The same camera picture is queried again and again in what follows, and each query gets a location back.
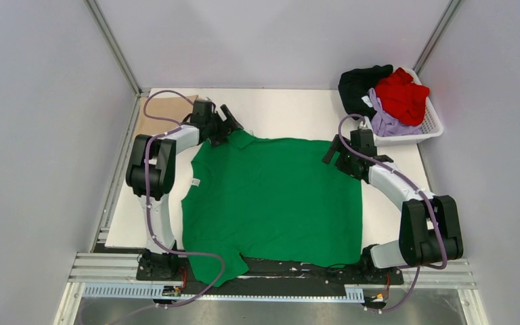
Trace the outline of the green t shirt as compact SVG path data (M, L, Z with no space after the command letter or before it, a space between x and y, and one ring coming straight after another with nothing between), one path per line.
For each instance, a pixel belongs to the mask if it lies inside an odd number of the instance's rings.
M195 278L221 286L246 258L327 267L360 260L362 185L325 164L330 142L263 139L246 131L201 145L181 202L183 247Z

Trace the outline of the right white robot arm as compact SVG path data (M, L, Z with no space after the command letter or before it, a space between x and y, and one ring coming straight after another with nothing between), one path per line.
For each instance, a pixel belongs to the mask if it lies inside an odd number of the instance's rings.
M421 189L392 158L378 154L371 130L354 130L348 138L335 135L322 161L334 163L340 172L373 186L401 213L397 240L364 249L359 266L365 281L378 282L387 269L443 269L449 261L462 258L456 201Z

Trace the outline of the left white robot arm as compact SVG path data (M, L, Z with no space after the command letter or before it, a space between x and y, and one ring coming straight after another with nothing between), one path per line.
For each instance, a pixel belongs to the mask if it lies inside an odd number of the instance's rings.
M147 240L139 257L138 280L172 280L180 271L169 211L177 154L203 143L219 146L242 128L225 104L216 107L209 100L195 100L192 112L173 130L135 137L125 182L139 198L145 215Z

